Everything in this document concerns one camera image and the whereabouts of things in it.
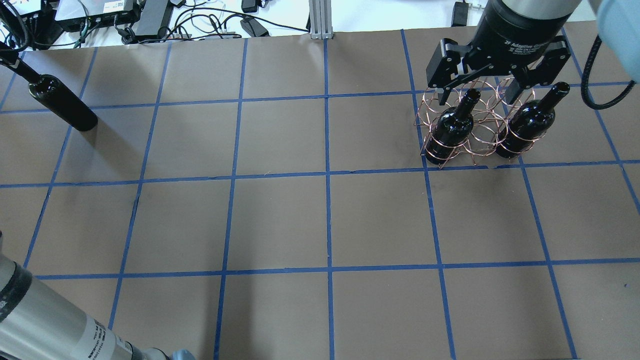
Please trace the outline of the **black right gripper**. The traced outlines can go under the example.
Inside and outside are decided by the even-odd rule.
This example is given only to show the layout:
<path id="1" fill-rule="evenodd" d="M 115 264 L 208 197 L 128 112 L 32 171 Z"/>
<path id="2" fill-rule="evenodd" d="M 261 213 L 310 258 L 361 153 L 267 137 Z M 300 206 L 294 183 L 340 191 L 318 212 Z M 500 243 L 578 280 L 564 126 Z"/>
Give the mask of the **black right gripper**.
<path id="1" fill-rule="evenodd" d="M 535 85 L 550 85 L 570 58 L 560 30 L 572 14 L 569 0 L 489 0 L 471 40 L 442 38 L 426 67 L 427 86 L 444 106 L 452 89 L 485 76 L 505 80 L 503 102 L 514 104 Z"/>

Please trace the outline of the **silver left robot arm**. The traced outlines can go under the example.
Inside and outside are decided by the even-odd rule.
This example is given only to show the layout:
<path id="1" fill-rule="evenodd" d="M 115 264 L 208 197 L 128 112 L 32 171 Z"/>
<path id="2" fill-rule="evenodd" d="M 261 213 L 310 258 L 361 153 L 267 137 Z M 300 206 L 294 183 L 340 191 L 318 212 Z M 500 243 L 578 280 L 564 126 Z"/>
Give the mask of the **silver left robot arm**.
<path id="1" fill-rule="evenodd" d="M 144 350 L 0 256 L 0 352 L 3 360 L 192 360 L 186 349 Z"/>

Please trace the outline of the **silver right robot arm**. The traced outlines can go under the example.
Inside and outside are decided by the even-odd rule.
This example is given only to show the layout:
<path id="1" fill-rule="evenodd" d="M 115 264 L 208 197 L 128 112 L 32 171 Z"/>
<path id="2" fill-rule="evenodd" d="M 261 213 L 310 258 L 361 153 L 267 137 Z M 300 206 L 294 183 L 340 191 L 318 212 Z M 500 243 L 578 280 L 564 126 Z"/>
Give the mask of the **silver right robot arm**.
<path id="1" fill-rule="evenodd" d="M 503 99 L 513 104 L 523 91 L 552 84 L 570 56 L 569 43 L 560 30 L 578 5 L 578 0 L 489 0 L 468 44 L 441 39 L 426 68 L 427 86 L 435 89 L 439 105 L 444 105 L 462 84 L 485 76 L 512 76 Z M 592 0 L 590 6 L 598 34 L 580 88 L 583 102 L 601 110 L 618 104 L 639 82 L 639 2 Z M 602 44 L 614 52 L 630 82 L 621 95 L 595 104 L 588 85 L 590 68 Z"/>

